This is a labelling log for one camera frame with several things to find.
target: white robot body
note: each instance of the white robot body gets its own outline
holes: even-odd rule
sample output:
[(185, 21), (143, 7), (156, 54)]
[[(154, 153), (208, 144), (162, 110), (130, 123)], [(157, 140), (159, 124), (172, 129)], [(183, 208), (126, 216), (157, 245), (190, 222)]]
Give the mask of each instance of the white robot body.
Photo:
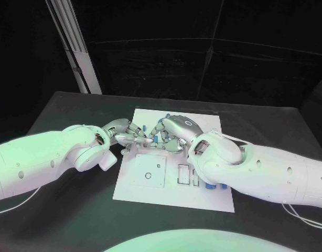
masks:
[[(322, 162), (294, 153), (248, 144), (242, 146), (244, 158), (231, 163), (225, 137), (216, 132), (205, 133), (189, 150), (189, 162), (200, 178), (209, 183), (223, 183), (239, 192), (267, 201), (322, 207)], [(209, 142), (205, 153), (196, 154), (200, 141)], [(229, 146), (229, 152), (239, 147)]]
[[(96, 132), (104, 145), (96, 140)], [(107, 170), (116, 162), (110, 137), (100, 127), (75, 125), (19, 138), (0, 145), (0, 200), (51, 183), (73, 167), (87, 171), (100, 164)]]

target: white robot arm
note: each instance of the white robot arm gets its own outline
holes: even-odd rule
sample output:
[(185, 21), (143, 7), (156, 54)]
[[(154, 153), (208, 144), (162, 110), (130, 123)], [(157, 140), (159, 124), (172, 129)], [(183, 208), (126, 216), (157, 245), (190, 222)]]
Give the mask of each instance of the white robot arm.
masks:
[(117, 119), (103, 128), (74, 125), (15, 139), (0, 145), (0, 200), (32, 191), (55, 181), (75, 167), (80, 172), (97, 164), (104, 171), (117, 158), (110, 146), (153, 142), (127, 119)]
[(226, 184), (271, 202), (322, 207), (321, 161), (251, 143), (238, 146), (234, 137), (216, 131), (203, 133), (198, 123), (180, 115), (160, 120), (150, 137), (159, 131), (172, 137), (152, 146), (173, 153), (189, 147), (188, 161), (208, 184)]

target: table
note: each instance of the table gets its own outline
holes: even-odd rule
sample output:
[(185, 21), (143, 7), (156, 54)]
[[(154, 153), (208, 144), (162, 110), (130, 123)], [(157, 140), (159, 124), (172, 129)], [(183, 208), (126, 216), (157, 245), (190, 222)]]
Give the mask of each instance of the table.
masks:
[[(61, 131), (74, 124), (103, 127), (114, 119), (133, 119), (136, 108), (219, 115), (228, 135), (322, 160), (322, 149), (297, 108), (57, 92), (29, 134)], [(107, 172), (98, 167), (87, 172), (68, 170), (25, 205), (0, 214), (0, 249), (103, 251), (154, 232), (203, 228), (255, 236), (297, 251), (322, 251), (322, 230), (292, 217), (281, 204), (236, 190), (236, 213), (114, 201), (121, 149), (120, 145), (111, 147), (119, 162)], [(0, 209), (31, 194), (0, 201)], [(297, 211), (322, 222), (321, 208), (297, 206)]]

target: white board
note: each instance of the white board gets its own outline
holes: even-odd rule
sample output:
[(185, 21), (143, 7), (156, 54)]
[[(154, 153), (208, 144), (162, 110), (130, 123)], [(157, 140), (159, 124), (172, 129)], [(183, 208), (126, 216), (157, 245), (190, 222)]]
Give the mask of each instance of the white board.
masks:
[[(203, 132), (212, 129), (222, 132), (221, 119), (216, 115), (136, 109), (133, 122), (142, 128), (146, 125), (149, 135), (167, 114), (189, 117)], [(131, 152), (123, 158), (114, 199), (235, 213), (231, 187), (223, 189), (219, 184), (213, 190), (206, 188), (193, 165), (188, 163), (188, 150), (173, 154), (152, 147), (142, 146), (137, 149), (134, 144)]]

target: screw hole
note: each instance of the screw hole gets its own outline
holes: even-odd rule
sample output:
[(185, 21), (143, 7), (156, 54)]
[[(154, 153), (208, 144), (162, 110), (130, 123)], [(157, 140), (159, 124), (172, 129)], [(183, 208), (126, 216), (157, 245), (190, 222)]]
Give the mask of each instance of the screw hole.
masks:
[(25, 177), (25, 174), (24, 174), (24, 171), (19, 172), (19, 178), (24, 179)]

